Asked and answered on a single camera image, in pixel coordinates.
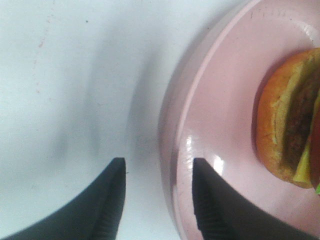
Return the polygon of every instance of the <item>white surface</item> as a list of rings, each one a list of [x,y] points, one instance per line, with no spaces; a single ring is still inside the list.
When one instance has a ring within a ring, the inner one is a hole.
[[[125,157],[117,239],[179,239],[162,191],[159,112],[186,49],[238,2],[1,0],[0,238]]]

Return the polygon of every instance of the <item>burger patty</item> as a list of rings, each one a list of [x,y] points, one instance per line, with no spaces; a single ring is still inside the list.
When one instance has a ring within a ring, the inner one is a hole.
[[[314,104],[320,88],[320,71],[314,72],[295,94],[285,132],[285,159],[296,170],[307,142]]]

